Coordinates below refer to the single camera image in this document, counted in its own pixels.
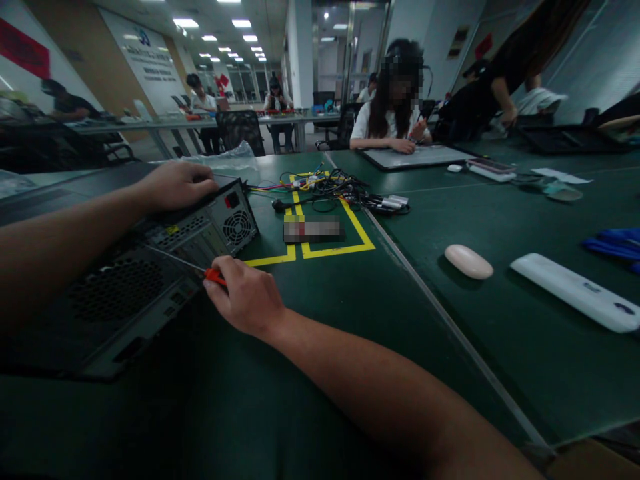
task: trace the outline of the paper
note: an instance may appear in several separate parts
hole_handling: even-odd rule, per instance
[[[580,185],[582,183],[591,183],[593,180],[584,180],[582,178],[575,177],[574,175],[570,175],[568,173],[560,172],[558,170],[553,169],[531,169],[540,175],[544,175],[545,177],[554,177],[564,183],[570,183],[572,185]]]

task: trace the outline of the smartphone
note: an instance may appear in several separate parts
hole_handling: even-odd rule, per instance
[[[511,173],[515,171],[515,167],[510,167],[504,163],[498,163],[489,159],[474,158],[467,160],[467,162],[471,165],[476,165],[477,167],[484,168],[485,170],[498,174]]]

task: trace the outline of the computer case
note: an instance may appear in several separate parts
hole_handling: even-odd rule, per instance
[[[154,168],[130,163],[8,197],[0,201],[0,226],[132,185]],[[215,180],[220,190],[198,204],[138,222],[45,311],[2,339],[0,369],[96,380],[124,370],[201,288],[201,272],[145,246],[208,268],[258,235],[240,179]]]

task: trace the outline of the screwdriver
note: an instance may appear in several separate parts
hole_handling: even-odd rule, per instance
[[[166,255],[166,256],[174,259],[174,260],[178,260],[178,262],[184,263],[185,265],[188,265],[191,268],[195,268],[196,270],[200,270],[201,272],[204,272],[205,278],[207,280],[214,281],[216,283],[219,283],[220,285],[224,285],[225,287],[227,286],[227,282],[224,279],[220,278],[220,270],[214,270],[214,269],[206,269],[205,270],[202,267],[198,267],[197,265],[194,265],[194,264],[192,264],[192,263],[190,263],[190,262],[188,262],[186,260],[182,260],[182,258],[176,257],[175,255],[172,255],[172,254],[167,253],[165,251],[158,250],[157,248],[153,248],[153,247],[150,247],[148,245],[146,245],[146,247],[149,250],[153,250],[154,252],[162,253],[163,255]]]

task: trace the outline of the plastic bag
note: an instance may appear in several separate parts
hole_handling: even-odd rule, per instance
[[[37,188],[38,186],[18,173],[0,170],[0,198],[10,197],[16,193]]]
[[[180,157],[176,160],[162,160],[151,163],[161,164],[168,161],[199,163],[200,165],[208,166],[211,170],[258,170],[258,163],[255,160],[253,150],[251,150],[251,147],[245,140],[242,140],[240,145],[233,150],[228,150],[220,155],[210,157],[205,155],[192,155],[190,157]]]

